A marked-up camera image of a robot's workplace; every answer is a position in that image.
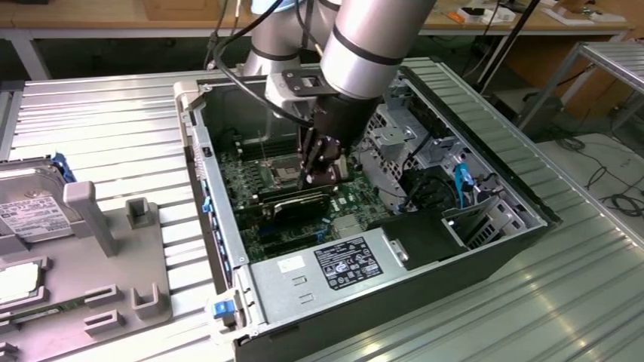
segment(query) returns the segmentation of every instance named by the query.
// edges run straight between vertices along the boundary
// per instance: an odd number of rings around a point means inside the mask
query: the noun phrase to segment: warning label
[[[363,238],[355,238],[314,251],[330,289],[339,290],[382,274]]]
[[[21,238],[69,228],[51,196],[0,204],[0,220]]]

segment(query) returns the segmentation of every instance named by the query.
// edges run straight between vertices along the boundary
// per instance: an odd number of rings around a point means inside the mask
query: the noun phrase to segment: cardboard box
[[[218,0],[142,0],[149,20],[214,21],[219,16]]]

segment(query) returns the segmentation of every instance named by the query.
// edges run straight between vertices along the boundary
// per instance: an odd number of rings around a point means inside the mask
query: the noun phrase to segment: barcode sticker
[[[0,220],[19,237],[69,228],[69,221],[51,196],[0,204]]]

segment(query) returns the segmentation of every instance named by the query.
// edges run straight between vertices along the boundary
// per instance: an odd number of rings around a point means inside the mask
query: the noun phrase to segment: wooden table
[[[446,13],[461,6],[461,0],[438,0],[419,35],[481,35],[483,23],[455,23]],[[227,6],[222,35],[231,30],[233,6]],[[49,5],[13,5],[0,2],[0,28],[2,17],[10,18],[13,28],[3,29],[3,38],[14,46],[31,80],[49,79],[33,39],[38,38],[178,38],[207,37],[214,21],[153,21],[145,17],[141,0],[51,0]],[[518,21],[490,26],[487,35],[501,35],[502,42]],[[251,21],[243,8],[238,27]],[[618,40],[629,28],[627,23],[598,23],[594,26],[565,26],[537,9],[521,31],[521,35],[610,35]]]

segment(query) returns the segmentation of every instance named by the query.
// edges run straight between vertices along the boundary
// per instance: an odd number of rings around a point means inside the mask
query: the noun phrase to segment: motherboard
[[[217,159],[250,262],[355,235],[391,215],[355,160],[347,181],[299,190],[297,154]]]

